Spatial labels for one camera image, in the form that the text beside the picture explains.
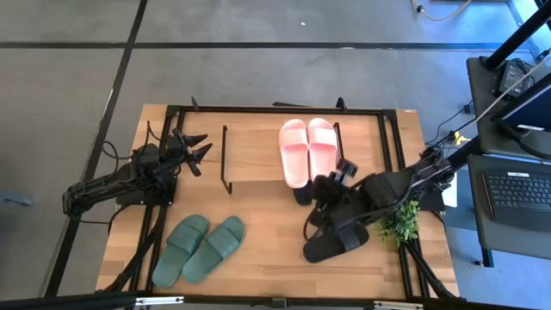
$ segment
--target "concrete floor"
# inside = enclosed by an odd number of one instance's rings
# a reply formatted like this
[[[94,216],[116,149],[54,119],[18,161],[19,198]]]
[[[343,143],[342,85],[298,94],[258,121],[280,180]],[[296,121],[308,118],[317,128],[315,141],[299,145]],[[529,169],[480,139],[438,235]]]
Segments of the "concrete floor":
[[[125,41],[138,3],[3,0],[0,40]],[[424,4],[435,16],[459,5]],[[156,0],[147,6],[138,41],[500,42],[516,28],[504,3],[473,3],[456,18],[434,23],[415,14],[406,0]],[[425,140],[431,140],[437,125],[470,100],[465,61],[481,54],[488,51],[138,50],[108,140],[119,152],[129,152],[144,103],[188,104],[191,96],[199,104],[319,106],[333,106],[343,96],[350,107],[415,108]],[[533,60],[529,53],[516,56]],[[35,200],[31,208],[0,208],[0,300],[40,293],[64,222],[61,193],[80,178],[120,60],[120,50],[0,50],[0,130],[9,133],[1,138],[0,189]],[[458,116],[443,130],[469,119]],[[113,164],[102,158],[97,175],[109,173]],[[85,219],[106,220],[112,212],[112,203],[103,203]],[[104,226],[81,225],[62,295],[94,290],[106,236]],[[450,237],[450,248],[459,245],[480,255],[472,236]],[[505,285],[507,292],[526,288],[503,278],[499,269],[471,268],[463,276],[457,266],[468,259],[458,251],[453,259],[464,297],[549,306],[550,300],[532,298],[544,296],[546,286],[501,298]],[[525,279],[530,272],[537,270],[527,267]]]

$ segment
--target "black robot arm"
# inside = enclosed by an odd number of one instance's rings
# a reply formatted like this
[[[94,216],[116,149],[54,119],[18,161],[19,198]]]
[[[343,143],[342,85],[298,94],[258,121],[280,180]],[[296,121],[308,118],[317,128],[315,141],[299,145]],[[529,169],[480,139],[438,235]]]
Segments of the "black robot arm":
[[[196,151],[190,151],[189,148],[206,137],[206,134],[187,136],[174,129],[172,135],[163,141],[166,143],[161,143],[164,146],[162,150],[159,151],[154,144],[144,145],[133,151],[129,163],[113,173],[69,187],[63,194],[63,212],[70,217],[78,217],[98,202],[115,197],[126,196],[130,197],[128,204],[143,204],[146,200],[143,197],[162,200],[173,195],[181,164],[188,163],[195,176],[201,174],[197,165],[212,144]]]
[[[316,207],[308,216],[303,231],[307,240],[304,255],[312,263],[351,251],[368,241],[367,226],[396,212],[402,202],[418,200],[426,189],[445,189],[454,176],[449,161],[440,150],[428,148],[421,159],[401,171],[372,174],[347,187],[346,178],[356,174],[356,166],[344,159],[328,177],[313,182]],[[308,238],[306,225],[318,231]],[[436,278],[415,247],[406,249],[439,297],[454,296]]]

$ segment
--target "slide sandal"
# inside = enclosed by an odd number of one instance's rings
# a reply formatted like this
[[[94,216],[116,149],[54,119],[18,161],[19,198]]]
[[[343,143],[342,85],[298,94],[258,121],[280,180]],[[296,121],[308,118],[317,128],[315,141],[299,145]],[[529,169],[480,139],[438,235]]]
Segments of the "slide sandal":
[[[205,237],[182,268],[182,276],[190,283],[203,281],[218,265],[232,255],[245,237],[245,225],[237,216],[230,216]]]
[[[337,167],[337,134],[333,125],[321,118],[308,124],[310,144],[310,174],[312,180],[319,175],[329,176]]]
[[[283,176],[291,189],[301,189],[308,183],[308,138],[306,125],[298,119],[287,121],[279,132]]]
[[[310,239],[302,252],[309,263],[319,263],[330,257],[352,251],[365,245],[369,240],[368,231],[361,224],[348,225],[337,234],[324,232]]]
[[[166,248],[153,271],[152,280],[160,288],[169,288],[178,279],[183,265],[193,255],[208,232],[208,221],[200,215],[183,219],[166,239]]]

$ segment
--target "small plant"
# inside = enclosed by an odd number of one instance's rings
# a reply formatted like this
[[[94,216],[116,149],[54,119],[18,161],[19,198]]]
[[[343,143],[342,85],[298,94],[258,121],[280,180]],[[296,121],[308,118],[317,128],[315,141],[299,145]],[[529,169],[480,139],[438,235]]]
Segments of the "small plant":
[[[417,223],[417,211],[419,202],[405,201],[398,210],[388,217],[379,220],[379,228],[383,241],[394,240],[396,245],[409,239],[418,237],[419,224]]]

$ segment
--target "wooden tabletop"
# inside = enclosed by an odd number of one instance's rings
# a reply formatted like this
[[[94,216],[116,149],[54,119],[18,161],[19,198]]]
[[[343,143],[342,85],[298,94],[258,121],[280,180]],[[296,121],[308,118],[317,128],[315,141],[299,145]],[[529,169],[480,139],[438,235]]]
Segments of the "wooden tabletop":
[[[143,144],[147,121],[151,122],[153,131],[160,134],[165,111],[166,105],[144,106],[134,148]],[[424,149],[418,114],[414,110],[397,113],[406,164],[413,164]],[[208,133],[208,138],[195,148],[207,143],[214,145],[201,163],[201,177],[193,177],[183,166],[163,237],[166,239],[176,224],[191,214],[205,216],[211,222],[211,229],[228,216],[237,215],[245,224],[246,237],[241,247],[204,282],[190,284],[180,277],[171,289],[155,288],[156,292],[347,299],[405,297],[397,249],[381,241],[376,223],[368,227],[369,242],[356,250],[316,264],[308,263],[303,257],[305,240],[301,231],[312,207],[300,207],[291,189],[282,181],[277,133],[285,121],[299,118],[308,122],[314,117],[318,115],[186,113],[183,125],[186,134]],[[344,156],[359,166],[357,178],[384,171],[375,116],[322,117],[339,123]],[[232,195],[227,194],[220,181],[223,125],[228,128],[226,180],[233,183]],[[387,132],[396,170],[398,164],[389,123]],[[135,253],[143,214],[144,207],[133,206],[115,219],[97,288],[108,286]],[[434,214],[426,212],[419,213],[418,223],[424,258],[446,288],[458,295],[442,223]],[[149,255],[142,265],[139,288],[145,287]],[[419,295],[417,272],[411,258],[410,273],[414,294]]]

